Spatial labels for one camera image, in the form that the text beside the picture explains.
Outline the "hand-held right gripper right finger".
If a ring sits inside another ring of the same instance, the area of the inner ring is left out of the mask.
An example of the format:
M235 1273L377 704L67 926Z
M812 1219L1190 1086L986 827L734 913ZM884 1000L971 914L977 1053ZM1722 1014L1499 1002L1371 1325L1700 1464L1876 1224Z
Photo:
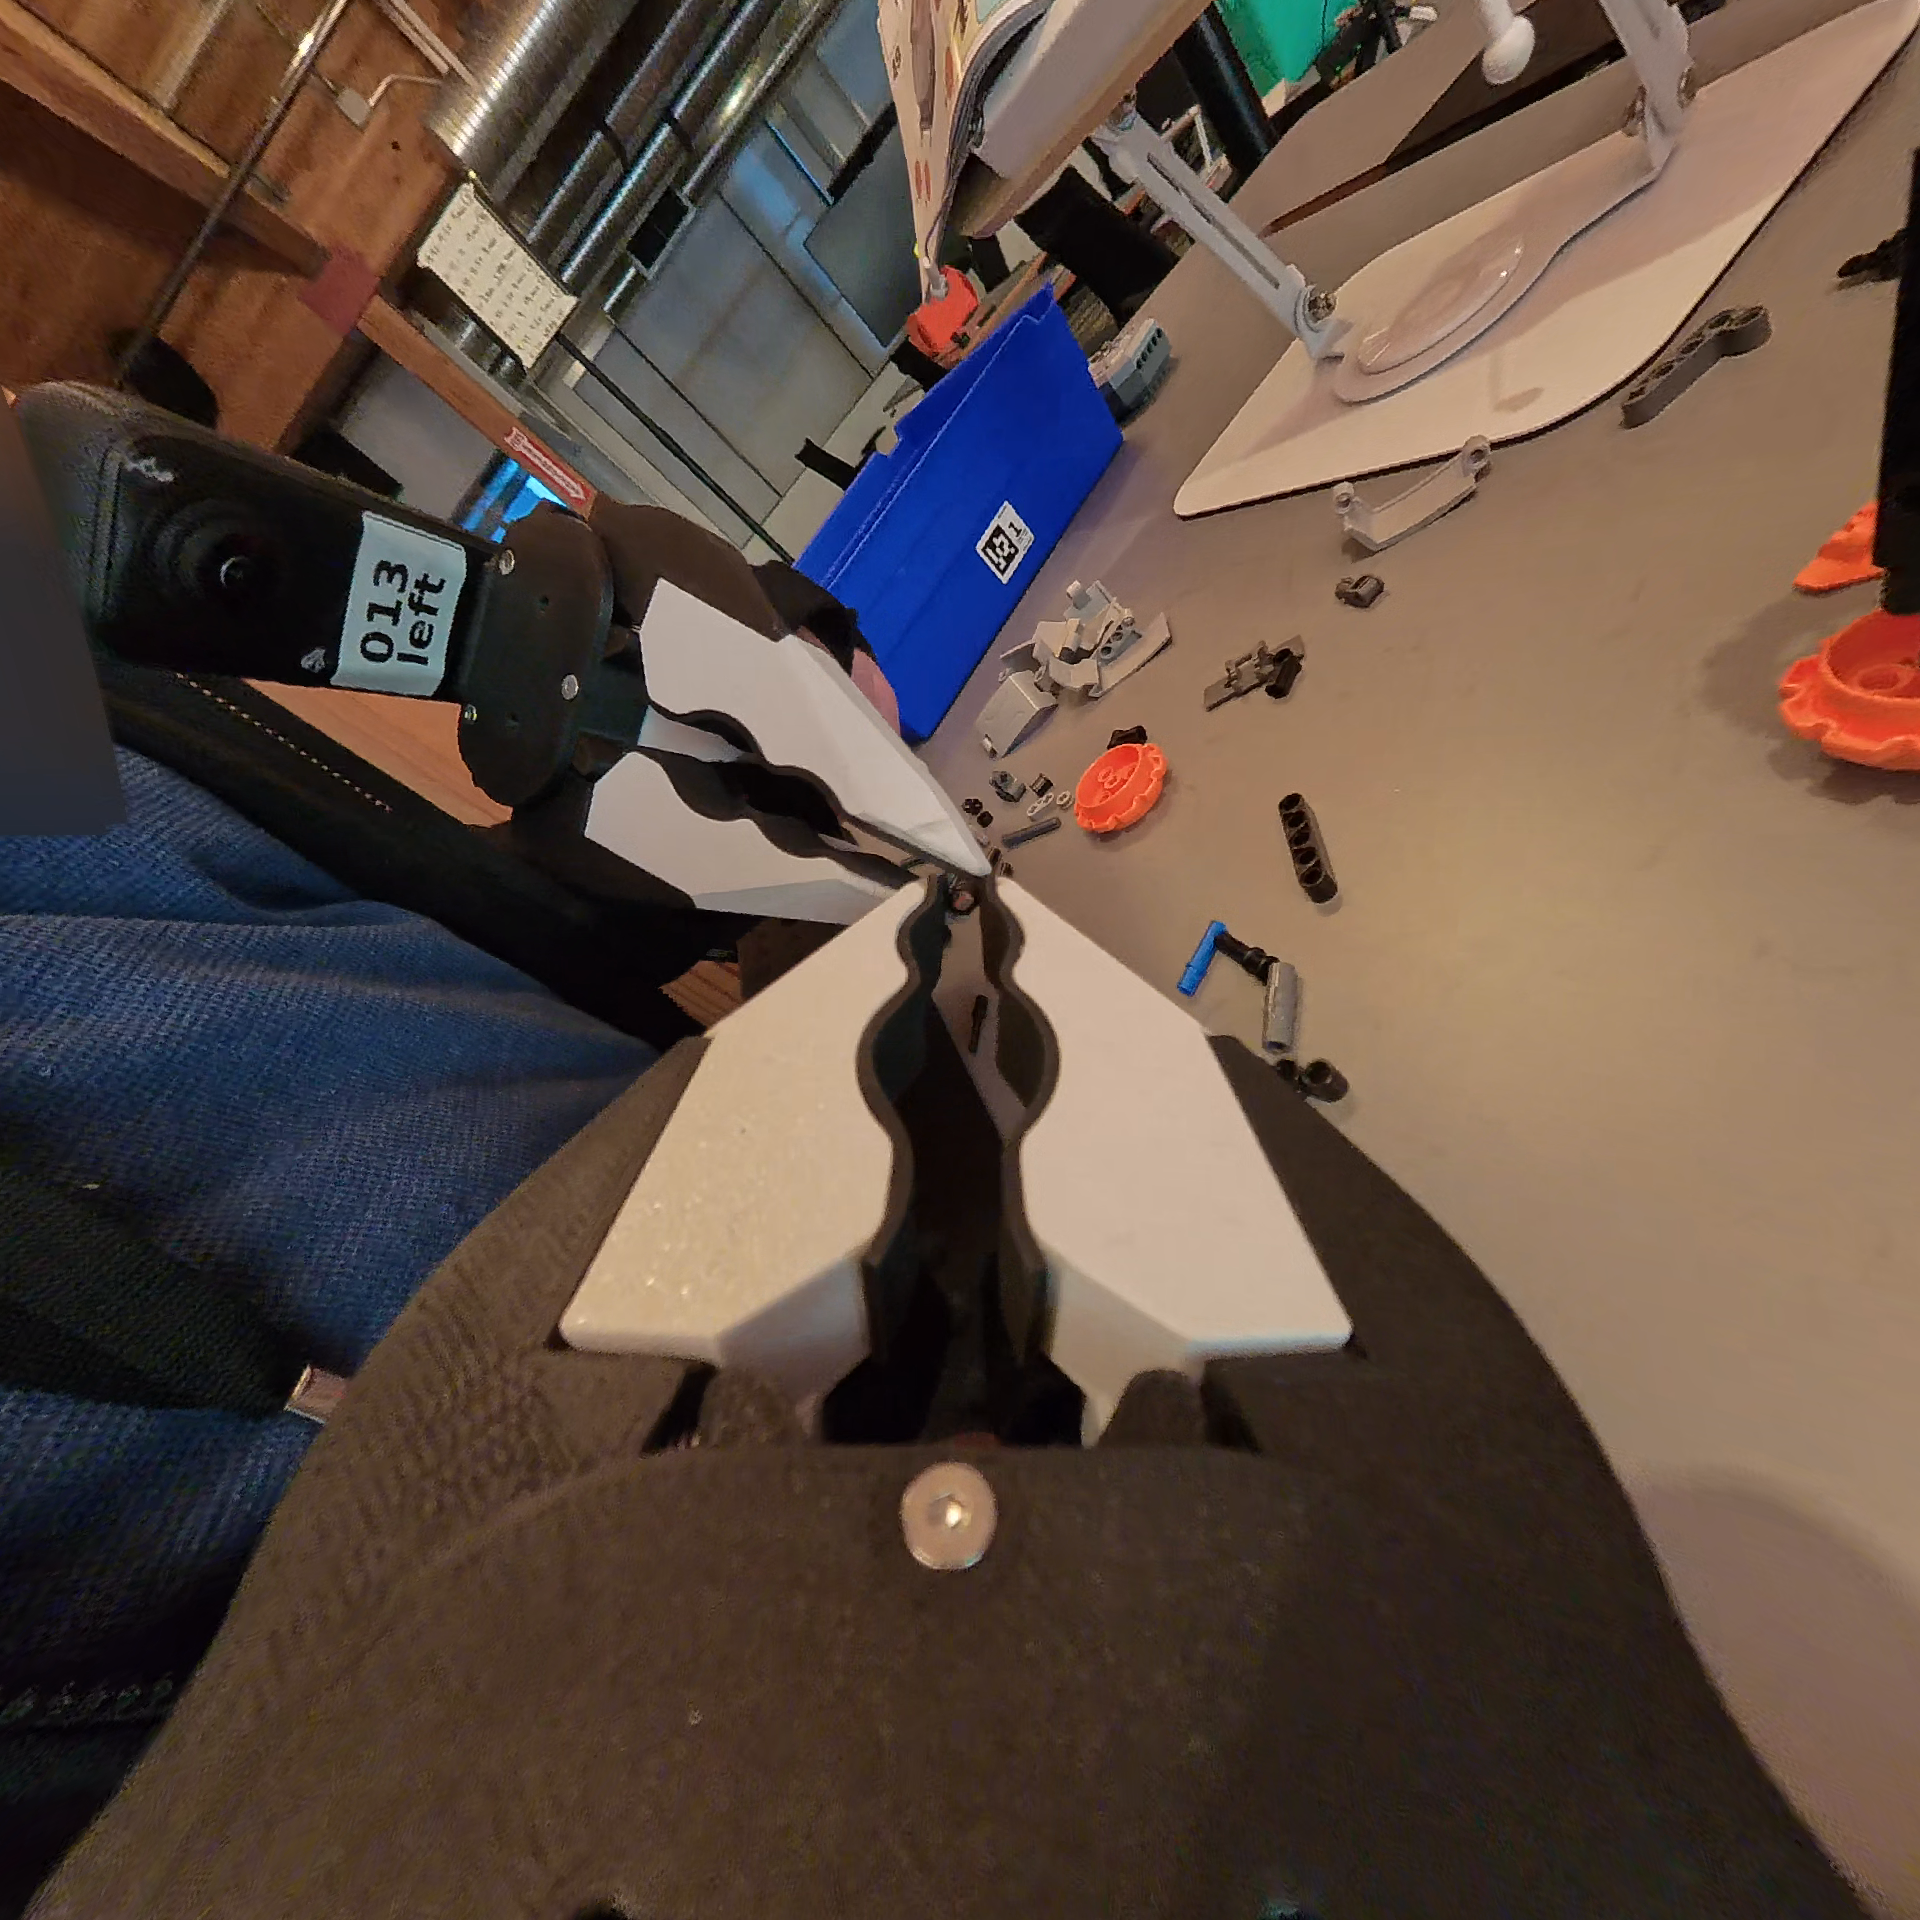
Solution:
M1216 1361L1340 1354L1353 1318L1212 1035L1016 881L980 904L1005 1097L1005 1325L1082 1402Z

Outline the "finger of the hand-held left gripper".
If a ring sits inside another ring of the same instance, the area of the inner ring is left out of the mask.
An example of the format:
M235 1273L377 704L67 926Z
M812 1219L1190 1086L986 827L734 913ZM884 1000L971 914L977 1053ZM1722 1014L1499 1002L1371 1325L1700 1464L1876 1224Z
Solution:
M845 926L921 881L864 850L801 768L626 752L588 782L585 840L725 916Z
M970 819L822 646L764 638L705 600L659 582L637 625L651 713L734 730L760 763L822 789L835 811L949 873L987 876Z

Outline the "toy robot model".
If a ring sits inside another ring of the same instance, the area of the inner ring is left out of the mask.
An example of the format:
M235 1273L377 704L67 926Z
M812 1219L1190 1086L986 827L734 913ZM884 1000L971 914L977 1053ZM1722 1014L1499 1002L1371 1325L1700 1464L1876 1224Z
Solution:
M1890 241L1840 264L1843 281L1892 281L1881 412L1875 582L1878 604L1787 666L1780 717L1838 761L1917 771L1917 192Z

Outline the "blue bin with white tag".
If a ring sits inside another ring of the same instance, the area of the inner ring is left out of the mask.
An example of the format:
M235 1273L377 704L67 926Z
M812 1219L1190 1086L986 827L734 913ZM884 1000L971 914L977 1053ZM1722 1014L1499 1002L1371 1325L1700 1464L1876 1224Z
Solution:
M898 426L803 549L930 739L1123 445L1041 288Z

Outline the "grey panel pieces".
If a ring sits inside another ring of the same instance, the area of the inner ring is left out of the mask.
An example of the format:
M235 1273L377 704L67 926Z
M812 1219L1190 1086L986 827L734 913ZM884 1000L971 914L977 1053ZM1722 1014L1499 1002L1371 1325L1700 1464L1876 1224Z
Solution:
M1098 704L1171 646L1168 616L1141 620L1104 582L1070 582L1061 617L1001 656L994 696L977 720L980 749L998 761L1061 704Z

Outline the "orange toothed wheel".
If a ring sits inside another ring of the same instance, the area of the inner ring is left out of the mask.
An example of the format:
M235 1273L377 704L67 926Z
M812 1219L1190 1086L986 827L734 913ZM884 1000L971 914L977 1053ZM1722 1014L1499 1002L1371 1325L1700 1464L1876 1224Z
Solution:
M1072 789L1072 819L1096 837L1126 832L1160 803L1168 780L1168 760L1141 728L1114 736Z

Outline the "grey and black hinge assembly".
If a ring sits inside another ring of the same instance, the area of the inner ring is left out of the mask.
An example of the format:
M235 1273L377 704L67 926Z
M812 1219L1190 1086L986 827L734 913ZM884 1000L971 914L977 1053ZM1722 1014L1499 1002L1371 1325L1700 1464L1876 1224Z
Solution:
M1305 645L1300 636L1285 642L1261 641L1253 651L1222 662L1221 675L1203 696L1203 709L1212 713L1256 693L1285 702L1302 672Z

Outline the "grey motor block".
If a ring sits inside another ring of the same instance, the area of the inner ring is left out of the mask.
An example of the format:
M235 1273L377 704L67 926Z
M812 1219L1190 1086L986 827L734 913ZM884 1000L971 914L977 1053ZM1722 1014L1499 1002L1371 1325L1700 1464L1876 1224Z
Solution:
M1124 426L1157 395L1171 365L1164 325L1139 314L1089 360L1089 376L1112 418Z

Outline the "person's clothed body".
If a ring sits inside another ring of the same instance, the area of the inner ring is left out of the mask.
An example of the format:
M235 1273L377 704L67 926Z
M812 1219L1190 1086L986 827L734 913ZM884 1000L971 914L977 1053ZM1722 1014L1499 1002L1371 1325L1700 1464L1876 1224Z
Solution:
M3 853L5 1877L113 1797L449 1252L692 1030L720 922L98 656L129 819Z

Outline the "large printed instruction sheet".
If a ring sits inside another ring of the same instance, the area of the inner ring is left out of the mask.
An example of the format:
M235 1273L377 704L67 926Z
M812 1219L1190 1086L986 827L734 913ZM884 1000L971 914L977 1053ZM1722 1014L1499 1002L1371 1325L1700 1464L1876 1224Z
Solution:
M921 296L944 293L939 261L954 178L968 154L963 94L994 3L878 3L881 62L908 169Z

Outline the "grey curved panel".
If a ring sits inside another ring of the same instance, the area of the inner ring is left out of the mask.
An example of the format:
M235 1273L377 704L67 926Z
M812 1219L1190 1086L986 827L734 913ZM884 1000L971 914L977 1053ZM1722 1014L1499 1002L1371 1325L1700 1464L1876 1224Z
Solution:
M1342 536L1363 553L1377 555L1475 498L1491 467L1492 443L1469 437L1425 480L1388 501L1361 496L1353 483L1337 484L1331 496L1333 512Z

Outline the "book stand with wooden board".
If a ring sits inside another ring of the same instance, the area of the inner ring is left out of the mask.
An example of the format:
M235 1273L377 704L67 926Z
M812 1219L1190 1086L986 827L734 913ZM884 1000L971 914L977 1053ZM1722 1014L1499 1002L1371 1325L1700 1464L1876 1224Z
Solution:
M982 120L992 224L1045 173L1041 130L1092 137L1291 336L1180 486L1182 518L1520 442L1641 373L1916 34L1914 3L1762 5L1806 27L1704 80L1676 5L1603 5L1635 82L1618 130L1312 283L1124 102L1139 5L1053 5Z

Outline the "dark grey bent beam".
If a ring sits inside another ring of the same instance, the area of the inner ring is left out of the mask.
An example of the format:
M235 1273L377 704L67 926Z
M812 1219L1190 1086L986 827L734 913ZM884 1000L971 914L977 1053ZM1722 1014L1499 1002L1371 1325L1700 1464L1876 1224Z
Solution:
M1622 430L1645 427L1683 398L1717 363L1770 342L1771 320L1762 305L1723 307L1670 342L1621 395Z

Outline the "white printed wall sheet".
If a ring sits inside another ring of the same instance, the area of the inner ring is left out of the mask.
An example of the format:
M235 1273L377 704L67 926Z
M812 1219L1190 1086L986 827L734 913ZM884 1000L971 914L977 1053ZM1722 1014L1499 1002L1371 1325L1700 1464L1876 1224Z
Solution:
M541 360L580 301L474 180L452 187L416 246L416 265L440 278L523 369Z

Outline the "silver air duct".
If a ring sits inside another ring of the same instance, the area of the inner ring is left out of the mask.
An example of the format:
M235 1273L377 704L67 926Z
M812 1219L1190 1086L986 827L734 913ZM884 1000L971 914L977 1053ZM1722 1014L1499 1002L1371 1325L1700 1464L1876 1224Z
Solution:
M449 164L491 195L538 166L553 137L609 130L619 150L678 99L710 58L754 44L772 5L474 5L460 69L424 108Z

